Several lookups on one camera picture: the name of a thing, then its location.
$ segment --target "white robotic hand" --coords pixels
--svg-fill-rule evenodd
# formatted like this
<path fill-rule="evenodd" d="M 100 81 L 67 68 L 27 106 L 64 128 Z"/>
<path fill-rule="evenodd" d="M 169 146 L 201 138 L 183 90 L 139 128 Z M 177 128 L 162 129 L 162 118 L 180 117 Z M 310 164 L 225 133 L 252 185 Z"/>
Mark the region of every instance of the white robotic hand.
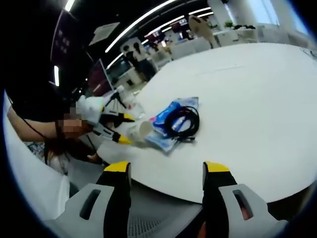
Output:
<path fill-rule="evenodd" d="M 103 97 L 80 96 L 76 103 L 76 113 L 81 114 L 82 119 L 87 120 L 90 125 L 96 126 L 106 105 Z"/>

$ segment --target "long hair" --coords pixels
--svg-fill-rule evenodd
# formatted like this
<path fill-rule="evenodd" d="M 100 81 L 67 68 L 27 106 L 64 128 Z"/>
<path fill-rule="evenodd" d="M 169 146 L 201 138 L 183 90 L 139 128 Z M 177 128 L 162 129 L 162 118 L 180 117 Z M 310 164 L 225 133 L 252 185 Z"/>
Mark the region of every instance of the long hair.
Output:
<path fill-rule="evenodd" d="M 133 44 L 133 47 L 135 48 L 135 50 L 139 53 L 139 54 L 141 54 L 141 50 L 140 50 L 140 45 L 139 45 L 139 43 L 134 43 Z"/>

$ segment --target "plastic cup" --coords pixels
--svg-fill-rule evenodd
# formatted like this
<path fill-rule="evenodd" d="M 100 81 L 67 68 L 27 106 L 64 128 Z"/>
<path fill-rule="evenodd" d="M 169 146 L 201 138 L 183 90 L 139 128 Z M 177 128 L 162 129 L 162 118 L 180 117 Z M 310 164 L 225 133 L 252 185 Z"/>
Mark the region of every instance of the plastic cup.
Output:
<path fill-rule="evenodd" d="M 145 138 L 152 130 L 152 123 L 149 121 L 143 121 L 129 128 L 127 134 L 133 142 L 145 142 Z"/>

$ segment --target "person's hand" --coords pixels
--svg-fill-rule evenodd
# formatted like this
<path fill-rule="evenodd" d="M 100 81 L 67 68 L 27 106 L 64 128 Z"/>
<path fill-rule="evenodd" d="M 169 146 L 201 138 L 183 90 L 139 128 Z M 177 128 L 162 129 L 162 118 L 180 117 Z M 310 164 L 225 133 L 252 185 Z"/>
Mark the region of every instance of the person's hand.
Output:
<path fill-rule="evenodd" d="M 81 119 L 66 119 L 61 124 L 59 126 L 66 138 L 77 138 L 93 130 L 92 125 Z"/>

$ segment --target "potted plant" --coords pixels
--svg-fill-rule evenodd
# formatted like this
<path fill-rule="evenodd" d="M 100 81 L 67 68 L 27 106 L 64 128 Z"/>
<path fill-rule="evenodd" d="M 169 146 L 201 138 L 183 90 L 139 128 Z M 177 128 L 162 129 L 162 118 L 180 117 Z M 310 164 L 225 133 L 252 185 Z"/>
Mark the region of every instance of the potted plant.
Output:
<path fill-rule="evenodd" d="M 232 28 L 232 27 L 233 27 L 233 22 L 232 22 L 232 21 L 226 21 L 226 22 L 224 23 L 224 27 Z"/>

